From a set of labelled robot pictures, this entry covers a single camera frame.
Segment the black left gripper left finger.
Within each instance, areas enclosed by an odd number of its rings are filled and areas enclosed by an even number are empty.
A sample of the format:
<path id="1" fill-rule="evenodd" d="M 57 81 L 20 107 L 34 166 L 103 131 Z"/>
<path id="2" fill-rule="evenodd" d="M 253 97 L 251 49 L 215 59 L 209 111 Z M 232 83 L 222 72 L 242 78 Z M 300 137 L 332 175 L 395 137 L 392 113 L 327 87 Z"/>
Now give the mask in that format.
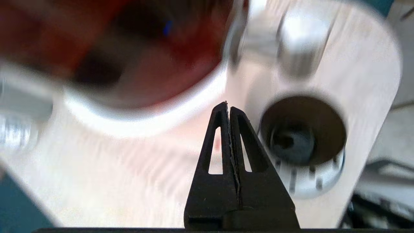
<path id="1" fill-rule="evenodd" d="M 222 174 L 210 174 L 215 132 L 220 129 Z M 185 227 L 224 227 L 225 216 L 240 207 L 239 168 L 227 102 L 216 105 L 199 154 L 184 209 Z"/>

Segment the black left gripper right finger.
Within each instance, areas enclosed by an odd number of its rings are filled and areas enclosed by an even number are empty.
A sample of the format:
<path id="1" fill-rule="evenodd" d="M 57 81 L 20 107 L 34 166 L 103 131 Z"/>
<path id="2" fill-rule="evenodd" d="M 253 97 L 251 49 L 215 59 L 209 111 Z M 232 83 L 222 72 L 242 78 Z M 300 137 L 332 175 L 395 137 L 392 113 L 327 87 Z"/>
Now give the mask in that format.
<path id="1" fill-rule="evenodd" d="M 250 120 L 242 110 L 235 107 L 230 109 L 230 135 L 239 206 L 294 212 L 294 203 Z"/>

